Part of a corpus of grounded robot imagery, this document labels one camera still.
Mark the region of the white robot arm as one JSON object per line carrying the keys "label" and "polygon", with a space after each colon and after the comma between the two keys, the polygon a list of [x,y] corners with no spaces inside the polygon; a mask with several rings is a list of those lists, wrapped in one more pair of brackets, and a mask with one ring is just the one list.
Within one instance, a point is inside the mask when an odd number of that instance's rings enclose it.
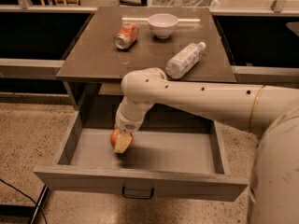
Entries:
{"label": "white robot arm", "polygon": [[247,223],[299,224],[299,90],[169,81],[159,68],[128,73],[121,90],[122,131],[138,131],[147,111],[162,104],[259,135]]}

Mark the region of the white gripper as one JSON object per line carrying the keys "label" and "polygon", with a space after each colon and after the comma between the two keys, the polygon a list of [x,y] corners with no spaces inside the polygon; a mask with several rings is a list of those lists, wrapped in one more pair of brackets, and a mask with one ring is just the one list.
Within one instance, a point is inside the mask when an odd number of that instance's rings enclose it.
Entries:
{"label": "white gripper", "polygon": [[130,133],[137,132],[141,127],[143,120],[143,117],[126,118],[119,109],[117,110],[115,126],[119,128],[120,131],[116,131],[114,134],[114,151],[116,153],[124,153],[131,145],[133,137]]}

